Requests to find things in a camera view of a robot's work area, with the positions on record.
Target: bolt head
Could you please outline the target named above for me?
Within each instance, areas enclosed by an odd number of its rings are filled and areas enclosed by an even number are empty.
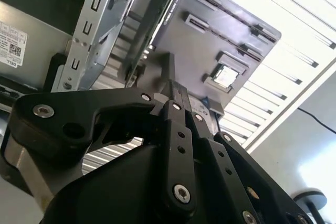
[[[308,224],[307,220],[302,215],[299,215],[299,219],[302,224]]]
[[[176,108],[177,110],[181,109],[181,107],[178,104],[176,104],[176,103],[173,103],[173,107]]]
[[[196,119],[199,120],[200,122],[203,121],[203,118],[200,115],[195,115]]]
[[[55,114],[53,108],[45,104],[36,105],[33,113],[40,118],[50,118]]]
[[[245,223],[247,224],[257,224],[257,221],[254,218],[254,216],[248,211],[243,212],[243,218],[245,220]]]
[[[145,101],[150,101],[150,100],[151,100],[150,96],[147,95],[147,94],[142,94],[141,97],[142,97],[142,99],[145,100]]]
[[[231,142],[231,138],[228,135],[223,135],[223,138],[225,138],[226,141]]]
[[[183,203],[188,204],[190,202],[190,193],[187,188],[182,185],[175,185],[174,186],[174,196],[175,198]]]

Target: white wall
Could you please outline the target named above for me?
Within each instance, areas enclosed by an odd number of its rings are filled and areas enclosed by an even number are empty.
[[[336,73],[300,107],[336,130]],[[336,223],[335,134],[296,110],[251,155],[289,195],[321,190],[328,198],[322,215]]]

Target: black cable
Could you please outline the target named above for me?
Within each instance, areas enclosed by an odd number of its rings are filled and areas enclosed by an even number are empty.
[[[302,111],[303,113],[311,116],[312,118],[314,118],[315,121],[317,121],[319,124],[321,124],[323,127],[325,127],[327,130],[331,131],[332,133],[336,134],[336,131],[333,130],[332,128],[326,126],[324,123],[322,123],[320,120],[317,119],[316,116],[314,116],[313,114],[309,113],[308,111],[303,110],[302,108],[298,108],[298,110]]]

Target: label sticker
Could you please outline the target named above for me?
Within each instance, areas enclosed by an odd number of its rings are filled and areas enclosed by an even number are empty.
[[[0,62],[13,68],[22,66],[28,35],[0,22]]]
[[[215,135],[218,132],[218,128],[217,125],[214,124],[208,108],[205,107],[199,99],[192,97],[191,95],[189,95],[189,100],[192,111],[200,114],[205,119],[210,132]]]

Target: barcode sticker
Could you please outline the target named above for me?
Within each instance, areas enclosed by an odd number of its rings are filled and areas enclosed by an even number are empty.
[[[0,22],[0,62],[11,67],[22,66],[28,35]]]

